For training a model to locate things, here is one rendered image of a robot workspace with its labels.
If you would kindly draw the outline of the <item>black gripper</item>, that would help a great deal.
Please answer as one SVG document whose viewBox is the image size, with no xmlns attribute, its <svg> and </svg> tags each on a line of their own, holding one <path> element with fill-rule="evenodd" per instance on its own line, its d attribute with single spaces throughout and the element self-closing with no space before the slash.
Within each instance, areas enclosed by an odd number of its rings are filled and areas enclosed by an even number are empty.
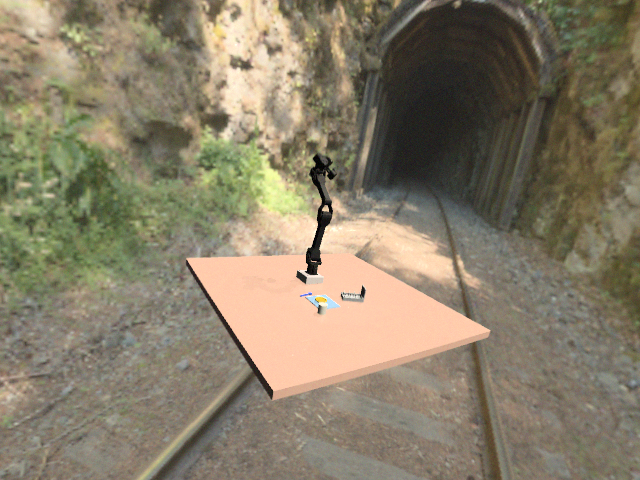
<svg viewBox="0 0 640 480">
<path fill-rule="evenodd" d="M 318 154 L 316 154 L 316 155 L 315 155 L 315 157 L 313 158 L 313 160 L 314 160 L 315 162 L 317 162 L 317 161 L 319 160 L 319 158 L 321 158 L 321 157 L 323 157 L 323 156 L 322 156 L 322 155 L 320 155 L 320 153 L 318 153 Z M 329 168 L 328 168 L 328 169 L 324 169 L 324 171 L 327 171 L 327 172 L 328 172 L 327 177 L 328 177 L 330 180 L 332 180 L 332 179 L 337 175 L 337 173 L 336 173 L 336 171 L 335 171 L 335 168 L 336 168 L 336 167 L 334 167 L 332 170 L 330 170 Z"/>
</svg>

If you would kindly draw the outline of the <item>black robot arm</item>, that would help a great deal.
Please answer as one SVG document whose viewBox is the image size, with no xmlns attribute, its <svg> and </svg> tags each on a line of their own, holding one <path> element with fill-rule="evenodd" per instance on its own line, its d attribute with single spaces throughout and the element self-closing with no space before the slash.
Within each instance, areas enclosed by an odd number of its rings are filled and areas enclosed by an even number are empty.
<svg viewBox="0 0 640 480">
<path fill-rule="evenodd" d="M 311 247 L 308 247 L 306 252 L 307 253 L 306 264 L 308 264 L 308 266 L 307 266 L 307 271 L 304 271 L 304 272 L 306 272 L 309 275 L 318 275 L 317 274 L 318 265 L 322 264 L 321 257 L 320 257 L 321 255 L 320 245 L 325 232 L 325 228 L 330 223 L 333 215 L 332 200 L 330 199 L 328 191 L 325 186 L 326 171 L 324 171 L 324 169 L 328 169 L 332 163 L 333 163 L 333 160 L 331 158 L 328 158 L 327 156 L 321 157 L 316 162 L 315 166 L 311 168 L 309 173 L 309 176 L 312 178 L 312 182 L 314 183 L 314 185 L 318 188 L 318 191 L 322 199 L 322 204 L 318 208 L 318 214 L 317 214 L 318 226 L 317 226 L 317 230 L 313 240 L 313 244 Z M 320 175 L 320 174 L 323 174 L 323 175 Z M 328 205 L 329 212 L 322 211 L 325 205 Z"/>
</svg>

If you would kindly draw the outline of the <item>light blue square mat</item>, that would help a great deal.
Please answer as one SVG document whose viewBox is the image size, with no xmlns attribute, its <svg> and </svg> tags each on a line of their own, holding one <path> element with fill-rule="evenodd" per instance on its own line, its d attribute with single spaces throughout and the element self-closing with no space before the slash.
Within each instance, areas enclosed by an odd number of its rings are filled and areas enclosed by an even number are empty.
<svg viewBox="0 0 640 480">
<path fill-rule="evenodd" d="M 309 297 L 305 297 L 308 301 L 310 301 L 316 308 L 318 308 L 319 303 L 315 300 L 316 297 L 323 297 L 325 299 L 327 299 L 326 304 L 327 306 L 327 310 L 328 309 L 335 309 L 335 308 L 341 308 L 337 303 L 335 303 L 333 300 L 331 300 L 328 296 L 326 295 L 318 295 L 318 296 L 309 296 Z"/>
</svg>

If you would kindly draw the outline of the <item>grey dish rack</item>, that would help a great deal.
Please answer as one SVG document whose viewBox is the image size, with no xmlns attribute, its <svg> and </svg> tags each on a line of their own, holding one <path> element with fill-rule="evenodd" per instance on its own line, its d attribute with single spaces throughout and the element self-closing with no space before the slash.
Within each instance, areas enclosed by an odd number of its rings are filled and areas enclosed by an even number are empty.
<svg viewBox="0 0 640 480">
<path fill-rule="evenodd" d="M 349 293 L 346 293 L 344 291 L 344 292 L 341 292 L 340 296 L 341 296 L 343 301 L 364 303 L 365 296 L 366 296 L 366 291 L 367 291 L 367 289 L 365 288 L 364 285 L 362 285 L 361 294 L 360 294 L 360 292 L 359 292 L 359 294 L 357 294 L 357 293 L 355 293 L 355 291 L 354 291 L 354 293 L 350 293 L 350 291 L 349 291 Z"/>
</svg>

